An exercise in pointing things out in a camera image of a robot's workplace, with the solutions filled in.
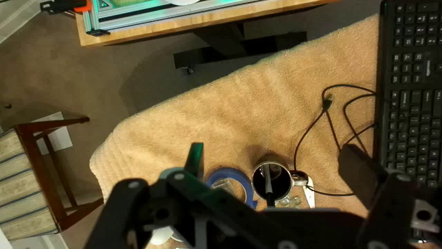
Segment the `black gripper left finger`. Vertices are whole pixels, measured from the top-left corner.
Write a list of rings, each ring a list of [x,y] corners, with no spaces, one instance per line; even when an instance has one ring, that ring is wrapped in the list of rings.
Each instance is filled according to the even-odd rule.
[[[202,180],[205,146],[194,143],[183,168],[116,183],[86,249],[144,249],[161,229],[172,229],[191,249],[257,249],[248,229],[252,211]]]

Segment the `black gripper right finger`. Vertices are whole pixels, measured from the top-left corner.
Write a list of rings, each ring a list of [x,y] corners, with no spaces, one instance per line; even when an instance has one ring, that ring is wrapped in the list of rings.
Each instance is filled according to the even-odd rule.
[[[387,171],[354,144],[339,156],[339,175],[368,209],[357,237],[362,249],[441,245],[441,189]]]

